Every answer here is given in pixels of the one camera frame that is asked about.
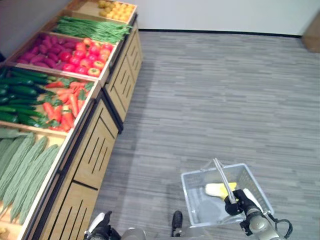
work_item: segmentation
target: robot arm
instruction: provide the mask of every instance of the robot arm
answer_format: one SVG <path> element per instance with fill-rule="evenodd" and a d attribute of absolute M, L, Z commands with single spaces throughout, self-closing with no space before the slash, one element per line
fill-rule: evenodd
<path fill-rule="evenodd" d="M 273 227 L 271 221 L 261 212 L 260 208 L 250 200 L 243 190 L 233 191 L 236 203 L 231 203 L 229 198 L 226 197 L 225 211 L 234 216 L 244 212 L 246 219 L 240 223 L 240 226 L 247 236 L 254 235 L 259 240 L 286 240 L 293 231 L 292 224 L 286 220 L 278 220 L 269 214 L 269 218 L 275 223 Z M 280 222 L 286 222 L 289 224 L 288 231 L 285 236 L 281 236 L 278 233 L 277 224 Z"/>

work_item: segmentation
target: basket handle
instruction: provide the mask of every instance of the basket handle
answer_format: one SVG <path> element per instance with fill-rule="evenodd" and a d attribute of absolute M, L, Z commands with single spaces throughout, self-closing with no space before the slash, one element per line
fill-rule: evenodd
<path fill-rule="evenodd" d="M 224 184 L 224 186 L 225 186 L 225 188 L 226 188 L 226 190 L 228 192 L 228 198 L 230 200 L 230 203 L 231 204 L 236 204 L 237 201 L 236 201 L 235 195 L 234 195 L 234 193 L 232 192 L 232 190 L 231 190 L 231 188 L 229 186 L 228 179 L 227 179 L 224 171 L 222 170 L 223 166 L 222 166 L 221 162 L 217 158 L 214 158 L 213 162 L 214 162 L 214 165 L 215 165 L 216 169 L 219 171 L 220 176 L 222 178 L 222 182 L 223 182 L 223 184 Z"/>

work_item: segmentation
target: red potato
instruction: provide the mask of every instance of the red potato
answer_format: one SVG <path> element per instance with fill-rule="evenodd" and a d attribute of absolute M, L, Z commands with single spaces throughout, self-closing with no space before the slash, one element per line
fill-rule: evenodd
<path fill-rule="evenodd" d="M 49 52 L 49 53 L 47 54 L 47 57 L 48 57 L 49 59 L 52 59 L 52 60 L 55 61 L 56 63 L 59 62 L 59 57 L 58 57 L 56 54 L 54 54 L 53 52 Z"/>
<path fill-rule="evenodd" d="M 54 54 L 59 54 L 61 52 L 61 49 L 57 47 L 51 47 L 48 49 L 48 53 L 54 53 Z"/>
<path fill-rule="evenodd" d="M 56 36 L 51 36 L 51 43 L 55 45 L 58 42 L 58 38 Z"/>
<path fill-rule="evenodd" d="M 66 43 L 66 39 L 64 38 L 58 38 L 58 44 L 62 45 Z"/>
<path fill-rule="evenodd" d="M 46 57 L 45 55 L 38 54 L 38 55 L 34 56 L 33 58 L 31 58 L 30 63 L 35 64 L 38 62 L 42 62 L 45 59 L 45 57 Z"/>
<path fill-rule="evenodd" d="M 60 49 L 61 51 L 64 51 L 66 49 L 64 46 L 61 46 L 59 43 L 56 43 L 52 47 L 56 49 Z"/>
<path fill-rule="evenodd" d="M 43 68 L 49 68 L 49 66 L 43 62 L 35 62 L 33 65 L 38 66 L 38 67 L 43 67 Z"/>
<path fill-rule="evenodd" d="M 76 44 L 74 42 L 67 42 L 65 44 L 63 44 L 63 46 L 66 48 L 66 49 L 75 49 L 76 48 Z"/>
<path fill-rule="evenodd" d="M 43 40 L 42 44 L 45 45 L 48 49 L 52 48 L 52 43 L 48 39 Z"/>
<path fill-rule="evenodd" d="M 39 52 L 42 54 L 46 54 L 48 52 L 48 48 L 45 45 L 40 44 L 39 45 Z"/>
<path fill-rule="evenodd" d="M 44 62 L 45 64 L 47 64 L 47 65 L 48 65 L 50 68 L 52 68 L 52 69 L 54 69 L 54 68 L 57 66 L 56 62 L 55 62 L 54 60 L 50 59 L 50 58 L 45 58 L 45 59 L 43 60 L 43 62 Z"/>
<path fill-rule="evenodd" d="M 55 69 L 62 70 L 65 66 L 66 62 L 62 61 L 55 66 Z"/>
<path fill-rule="evenodd" d="M 27 60 L 24 60 L 22 58 L 19 58 L 17 61 L 16 61 L 18 64 L 28 64 L 29 62 Z"/>
<path fill-rule="evenodd" d="M 30 53 L 35 54 L 35 55 L 39 54 L 39 47 L 38 46 L 33 47 L 31 49 Z"/>
<path fill-rule="evenodd" d="M 47 34 L 44 36 L 44 40 L 48 41 L 49 43 L 51 43 L 51 37 L 49 35 L 47 35 Z"/>
<path fill-rule="evenodd" d="M 29 62 L 35 56 L 36 55 L 31 52 L 25 52 L 20 58 Z"/>

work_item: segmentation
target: wooden cabinet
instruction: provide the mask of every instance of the wooden cabinet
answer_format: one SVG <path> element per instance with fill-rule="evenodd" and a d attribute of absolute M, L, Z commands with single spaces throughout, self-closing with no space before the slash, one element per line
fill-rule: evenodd
<path fill-rule="evenodd" d="M 129 109 L 142 61 L 139 31 L 135 24 L 122 47 L 122 52 L 117 57 L 111 80 L 105 85 L 106 92 L 122 123 Z"/>
<path fill-rule="evenodd" d="M 118 135 L 109 111 L 100 92 L 73 146 L 71 164 L 61 171 L 66 175 L 39 239 L 83 239 Z"/>

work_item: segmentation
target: black baseboard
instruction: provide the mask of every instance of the black baseboard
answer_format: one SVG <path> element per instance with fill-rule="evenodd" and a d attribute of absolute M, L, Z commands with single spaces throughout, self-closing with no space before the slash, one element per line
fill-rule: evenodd
<path fill-rule="evenodd" d="M 301 35 L 278 34 L 266 32 L 248 32 L 248 31 L 209 31 L 209 30 L 181 30 L 181 29 L 140 29 L 141 32 L 169 32 L 169 33 L 198 33 L 198 34 L 240 34 L 240 35 L 261 35 L 272 37 L 301 38 Z"/>

